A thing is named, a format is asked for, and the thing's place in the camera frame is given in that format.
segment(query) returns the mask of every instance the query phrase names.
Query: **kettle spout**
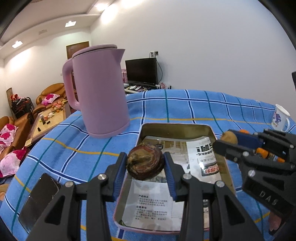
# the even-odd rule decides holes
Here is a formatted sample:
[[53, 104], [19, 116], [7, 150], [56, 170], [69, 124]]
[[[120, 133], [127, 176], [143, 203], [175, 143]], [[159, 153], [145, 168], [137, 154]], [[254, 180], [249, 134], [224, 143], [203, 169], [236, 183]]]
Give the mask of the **kettle spout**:
[[115, 60], [120, 64], [125, 49], [114, 49], [112, 50]]

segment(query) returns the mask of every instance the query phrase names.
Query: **wall socket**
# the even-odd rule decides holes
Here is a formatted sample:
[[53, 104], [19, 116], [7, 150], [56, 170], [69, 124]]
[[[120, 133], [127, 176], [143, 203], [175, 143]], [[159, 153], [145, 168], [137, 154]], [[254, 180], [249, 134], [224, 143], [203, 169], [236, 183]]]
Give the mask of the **wall socket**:
[[151, 58], [155, 58], [156, 56], [158, 55], [158, 51], [153, 51], [153, 52], [150, 52], [150, 57]]

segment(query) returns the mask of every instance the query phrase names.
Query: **black phone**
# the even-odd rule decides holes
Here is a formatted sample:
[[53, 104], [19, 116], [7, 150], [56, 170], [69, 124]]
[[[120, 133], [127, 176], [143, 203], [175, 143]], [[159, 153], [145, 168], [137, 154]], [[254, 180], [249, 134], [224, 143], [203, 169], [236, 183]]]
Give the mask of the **black phone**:
[[42, 174], [19, 215], [20, 224], [27, 233], [31, 231], [35, 222], [41, 216], [54, 195], [61, 189], [61, 186], [59, 182], [47, 173]]

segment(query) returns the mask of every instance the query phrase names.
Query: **kettle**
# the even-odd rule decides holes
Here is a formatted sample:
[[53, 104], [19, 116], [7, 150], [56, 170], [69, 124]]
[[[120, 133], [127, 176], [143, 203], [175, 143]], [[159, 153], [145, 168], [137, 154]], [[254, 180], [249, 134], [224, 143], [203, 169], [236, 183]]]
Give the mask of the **kettle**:
[[[97, 45], [77, 51], [63, 66], [69, 105], [80, 110], [88, 134], [109, 138], [130, 124], [120, 62], [125, 49]], [[78, 100], [75, 98], [74, 72]]]

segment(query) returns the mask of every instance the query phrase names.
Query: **bottle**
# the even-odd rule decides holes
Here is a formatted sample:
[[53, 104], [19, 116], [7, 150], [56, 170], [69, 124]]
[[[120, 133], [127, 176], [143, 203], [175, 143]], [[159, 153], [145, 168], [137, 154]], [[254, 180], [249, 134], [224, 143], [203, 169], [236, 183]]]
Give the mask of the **bottle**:
[[43, 115], [40, 115], [40, 119], [41, 119], [42, 123], [45, 124], [45, 120], [44, 120], [44, 116]]

